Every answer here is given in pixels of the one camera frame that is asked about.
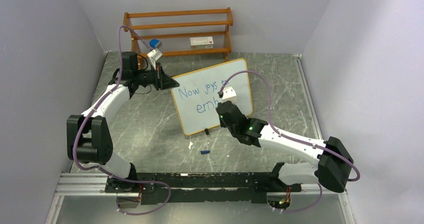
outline marble table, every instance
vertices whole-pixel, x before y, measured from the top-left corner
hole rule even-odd
[[[119,67],[117,52],[109,52],[93,101],[106,89]],[[230,60],[244,58],[249,70],[265,75],[271,86],[272,120],[276,127],[316,138],[298,66],[292,55],[230,53]],[[163,69],[171,76],[223,62],[221,55],[163,57]],[[256,75],[249,75],[253,114],[267,120],[267,90]],[[150,88],[137,90],[145,93]],[[108,123],[114,151],[132,162],[137,172],[247,172],[271,171],[277,162],[298,163],[298,158],[271,149],[246,146],[225,128],[215,127],[185,136],[170,90],[135,94]],[[201,155],[200,150],[210,150]],[[75,166],[72,172],[80,172]]]

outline wooden shelf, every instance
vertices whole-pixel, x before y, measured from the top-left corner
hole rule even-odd
[[[229,30],[233,25],[233,15],[231,9],[217,10],[192,10],[192,11],[172,11],[172,12],[153,12],[153,13],[125,13],[123,18],[124,25],[131,27],[141,38],[146,41],[151,39],[161,40],[163,45],[160,50],[163,56],[195,55],[208,53],[223,53],[225,60],[228,60],[228,53],[231,52],[231,41]],[[205,27],[215,27],[213,31],[205,30]],[[201,32],[192,32],[187,28],[202,28]],[[170,33],[169,29],[175,29],[176,32]],[[214,47],[212,49],[191,50],[190,38],[192,37],[213,37]],[[138,38],[131,33],[132,51],[146,56],[149,51],[144,45],[139,45]]]

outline white wall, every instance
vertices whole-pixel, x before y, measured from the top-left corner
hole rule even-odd
[[[323,135],[362,172],[358,223],[424,223],[423,50],[423,0],[331,0],[303,53]]]
[[[79,0],[105,50],[117,50],[124,13],[230,7],[232,50],[301,53],[330,0]],[[128,33],[123,48],[130,50]]]
[[[44,223],[104,53],[77,0],[0,0],[0,222]]]

